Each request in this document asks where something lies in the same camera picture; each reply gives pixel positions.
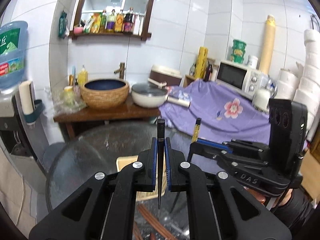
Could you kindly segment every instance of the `yellow plastic wrap roll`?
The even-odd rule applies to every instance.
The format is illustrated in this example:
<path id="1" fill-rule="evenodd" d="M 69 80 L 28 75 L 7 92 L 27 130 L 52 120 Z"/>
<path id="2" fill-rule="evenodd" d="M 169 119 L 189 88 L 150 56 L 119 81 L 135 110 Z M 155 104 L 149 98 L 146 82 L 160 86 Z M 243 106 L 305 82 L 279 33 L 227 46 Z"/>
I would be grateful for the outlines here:
<path id="1" fill-rule="evenodd" d="M 268 19 L 266 21 L 266 31 L 264 34 L 264 42 L 261 53 L 259 70 L 269 74 L 269 69 L 272 60 L 273 48 L 275 46 L 275 37 L 276 37 L 276 22 L 275 18 L 272 15 L 268 15 Z"/>
<path id="2" fill-rule="evenodd" d="M 195 78 L 203 78 L 208 56 L 208 48 L 200 47 L 195 71 Z"/>

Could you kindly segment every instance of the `wooden mirror frame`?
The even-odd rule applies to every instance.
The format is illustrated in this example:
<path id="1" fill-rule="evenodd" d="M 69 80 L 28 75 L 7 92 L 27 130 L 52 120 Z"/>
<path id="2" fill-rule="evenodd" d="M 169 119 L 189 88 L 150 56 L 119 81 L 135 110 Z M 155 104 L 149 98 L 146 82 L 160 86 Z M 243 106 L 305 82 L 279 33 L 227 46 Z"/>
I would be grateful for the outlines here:
<path id="1" fill-rule="evenodd" d="M 74 23 L 80 22 L 84 1 L 85 0 L 79 0 Z M 124 34 L 124 33 L 80 33 L 80 34 L 74 34 L 73 31 L 70 31 L 70 36 L 72 39 L 76 39 L 78 36 L 85 36 L 85 35 L 113 35 L 113 36 L 122 36 L 123 35 L 123 36 L 128 36 L 128 37 L 141 38 L 142 41 L 146 41 L 147 39 L 151 38 L 151 33 L 149 33 L 148 30 L 149 30 L 153 1 L 154 0 L 148 0 L 141 36 L 133 35 L 133 34 Z"/>

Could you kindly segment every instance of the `wooden table leg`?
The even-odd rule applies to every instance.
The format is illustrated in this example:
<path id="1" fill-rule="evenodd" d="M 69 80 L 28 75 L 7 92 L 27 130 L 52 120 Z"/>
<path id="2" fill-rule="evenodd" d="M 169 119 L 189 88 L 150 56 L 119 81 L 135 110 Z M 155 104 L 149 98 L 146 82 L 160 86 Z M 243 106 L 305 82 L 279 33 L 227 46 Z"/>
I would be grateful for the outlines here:
<path id="1" fill-rule="evenodd" d="M 68 135 L 70 137 L 70 139 L 74 139 L 76 137 L 75 135 L 75 131 L 73 130 L 73 126 L 71 122 L 67 122 L 66 123 L 66 127 L 67 127 L 67 131 L 68 131 Z"/>

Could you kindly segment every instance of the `green label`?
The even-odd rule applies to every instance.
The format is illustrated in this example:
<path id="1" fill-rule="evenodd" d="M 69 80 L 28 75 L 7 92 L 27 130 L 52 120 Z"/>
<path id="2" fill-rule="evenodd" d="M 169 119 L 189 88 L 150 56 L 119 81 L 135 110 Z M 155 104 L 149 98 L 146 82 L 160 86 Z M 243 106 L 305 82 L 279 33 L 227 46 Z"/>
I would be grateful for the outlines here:
<path id="1" fill-rule="evenodd" d="M 12 29 L 0 34 L 0 55 L 18 48 L 20 29 Z"/>
<path id="2" fill-rule="evenodd" d="M 24 68 L 23 57 L 18 57 L 0 64 L 0 76 L 15 72 Z"/>

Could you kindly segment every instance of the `purple cloth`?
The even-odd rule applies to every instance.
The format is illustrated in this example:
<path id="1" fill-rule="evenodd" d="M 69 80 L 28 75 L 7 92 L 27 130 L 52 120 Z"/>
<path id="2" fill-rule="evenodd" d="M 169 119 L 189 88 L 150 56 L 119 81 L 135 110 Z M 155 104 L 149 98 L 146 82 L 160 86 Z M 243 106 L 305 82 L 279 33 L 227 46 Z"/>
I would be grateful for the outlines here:
<path id="1" fill-rule="evenodd" d="M 251 101 L 226 86 L 196 80 L 186 88 L 173 87 L 172 93 L 179 98 L 189 96 L 191 105 L 189 109 L 171 103 L 160 106 L 161 117 L 169 126 L 192 135 L 200 117 L 200 138 L 217 143 L 239 139 L 269 144 L 269 115 L 255 110 Z M 206 172 L 221 171 L 216 161 L 199 155 L 193 156 L 192 163 Z"/>

